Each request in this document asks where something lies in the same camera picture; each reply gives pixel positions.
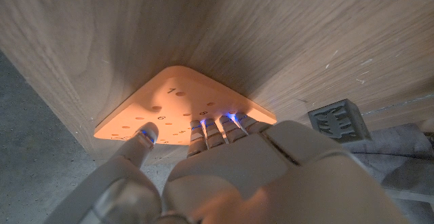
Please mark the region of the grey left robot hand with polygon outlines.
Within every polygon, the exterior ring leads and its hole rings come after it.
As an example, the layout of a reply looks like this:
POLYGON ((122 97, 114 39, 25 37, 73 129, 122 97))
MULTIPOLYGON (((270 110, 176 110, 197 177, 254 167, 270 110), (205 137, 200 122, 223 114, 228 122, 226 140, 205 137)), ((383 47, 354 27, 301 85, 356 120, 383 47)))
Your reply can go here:
POLYGON ((188 156, 163 191, 141 171, 157 142, 139 128, 47 218, 48 223, 406 223, 362 164, 293 121, 244 113, 191 122, 188 156))

